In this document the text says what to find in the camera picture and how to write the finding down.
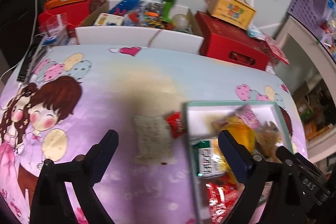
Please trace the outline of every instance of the red candy bar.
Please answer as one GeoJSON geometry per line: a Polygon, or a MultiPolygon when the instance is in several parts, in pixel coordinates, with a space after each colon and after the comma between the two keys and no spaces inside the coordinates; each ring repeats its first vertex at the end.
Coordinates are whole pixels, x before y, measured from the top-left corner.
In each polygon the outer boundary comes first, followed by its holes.
{"type": "Polygon", "coordinates": [[[207,183],[207,192],[209,198],[209,212],[213,224],[220,224],[232,210],[239,194],[236,186],[225,182],[223,186],[215,183],[207,183]]]}
{"type": "Polygon", "coordinates": [[[181,112],[175,112],[173,115],[166,118],[166,121],[170,125],[173,139],[176,139],[185,133],[185,128],[181,122],[181,112]]]}

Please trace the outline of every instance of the tray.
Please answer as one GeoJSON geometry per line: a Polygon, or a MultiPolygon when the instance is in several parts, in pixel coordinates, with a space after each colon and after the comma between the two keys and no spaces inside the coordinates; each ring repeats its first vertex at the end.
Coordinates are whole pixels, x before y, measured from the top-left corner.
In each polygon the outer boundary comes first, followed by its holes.
{"type": "MultiPolygon", "coordinates": [[[[202,186],[205,179],[196,175],[196,164],[193,157],[192,145],[198,139],[216,137],[218,134],[211,126],[211,122],[217,121],[224,116],[229,115],[235,109],[246,105],[242,101],[197,101],[186,104],[186,121],[189,139],[189,155],[192,168],[192,178],[194,184],[195,206],[197,208],[198,223],[210,223],[210,214],[208,200],[205,195],[205,189],[202,186]]],[[[249,101],[254,114],[263,124],[265,121],[273,121],[282,135],[282,144],[293,153],[293,148],[285,120],[281,114],[279,106],[275,102],[269,101],[249,101]]]]}

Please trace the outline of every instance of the pink heart print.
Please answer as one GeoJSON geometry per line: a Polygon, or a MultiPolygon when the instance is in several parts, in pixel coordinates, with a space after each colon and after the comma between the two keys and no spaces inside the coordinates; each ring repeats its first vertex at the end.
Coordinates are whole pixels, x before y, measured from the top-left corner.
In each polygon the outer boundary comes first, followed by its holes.
{"type": "Polygon", "coordinates": [[[236,87],[236,94],[243,101],[250,100],[251,88],[248,85],[242,84],[236,87]]]}
{"type": "Polygon", "coordinates": [[[34,74],[37,75],[37,74],[42,70],[42,68],[43,68],[46,64],[48,64],[49,62],[50,62],[50,59],[46,59],[46,60],[40,62],[40,63],[38,64],[38,66],[36,67],[36,69],[34,70],[34,74]]]}
{"type": "Polygon", "coordinates": [[[285,84],[281,84],[280,87],[281,87],[284,91],[286,91],[287,93],[289,93],[289,91],[288,91],[288,89],[287,89],[287,87],[286,87],[285,84]]]}
{"type": "Polygon", "coordinates": [[[262,95],[262,94],[259,93],[257,95],[257,101],[270,101],[270,99],[267,95],[262,95]]]}
{"type": "Polygon", "coordinates": [[[56,79],[63,71],[64,64],[53,64],[44,74],[43,81],[50,81],[56,79]]]}
{"type": "Polygon", "coordinates": [[[140,50],[141,50],[140,47],[131,47],[131,48],[124,47],[124,48],[119,49],[119,52],[123,54],[129,54],[131,56],[135,56],[138,52],[140,52],[140,50]]]}

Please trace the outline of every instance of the bed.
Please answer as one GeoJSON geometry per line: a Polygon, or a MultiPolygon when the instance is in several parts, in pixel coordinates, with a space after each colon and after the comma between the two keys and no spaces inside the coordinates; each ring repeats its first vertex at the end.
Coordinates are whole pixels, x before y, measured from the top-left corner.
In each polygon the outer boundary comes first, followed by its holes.
{"type": "MultiPolygon", "coordinates": [[[[290,117],[295,149],[307,157],[294,101],[264,71],[184,52],[76,45],[54,47],[28,88],[18,89],[17,73],[0,99],[8,106],[0,111],[0,193],[24,224],[43,161],[86,154],[109,129],[118,132],[119,147],[94,190],[114,222],[196,223],[187,136],[173,140],[174,164],[137,164],[134,130],[135,116],[164,116],[189,101],[274,101],[290,117]]],[[[71,185],[67,190],[78,222],[87,223],[71,185]]]]}

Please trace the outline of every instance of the white cable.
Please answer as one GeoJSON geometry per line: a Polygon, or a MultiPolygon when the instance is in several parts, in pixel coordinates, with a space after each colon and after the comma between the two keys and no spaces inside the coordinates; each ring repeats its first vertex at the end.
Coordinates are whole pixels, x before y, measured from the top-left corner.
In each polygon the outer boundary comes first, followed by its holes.
{"type": "MultiPolygon", "coordinates": [[[[25,57],[26,57],[26,55],[28,54],[29,48],[30,48],[30,46],[32,45],[32,43],[33,43],[33,39],[34,39],[34,33],[35,33],[35,27],[36,27],[36,20],[37,20],[37,13],[38,13],[38,12],[37,12],[37,5],[38,5],[37,0],[35,0],[35,17],[34,17],[33,30],[32,30],[32,32],[31,32],[30,43],[29,43],[28,49],[27,49],[25,55],[23,56],[23,58],[22,58],[22,59],[21,59],[15,66],[11,67],[9,70],[7,70],[6,72],[4,72],[4,73],[0,76],[0,81],[1,81],[2,77],[3,77],[6,73],[8,73],[8,72],[11,71],[12,69],[16,68],[16,66],[19,65],[19,63],[20,63],[22,60],[24,60],[25,57]]],[[[19,85],[19,87],[18,87],[16,96],[18,95],[18,93],[19,93],[19,91],[20,91],[20,87],[21,87],[21,85],[19,85]]],[[[8,108],[8,106],[6,106],[6,108],[2,108],[2,107],[1,107],[1,103],[0,103],[0,109],[1,109],[1,110],[6,111],[7,108],[8,108]]]]}

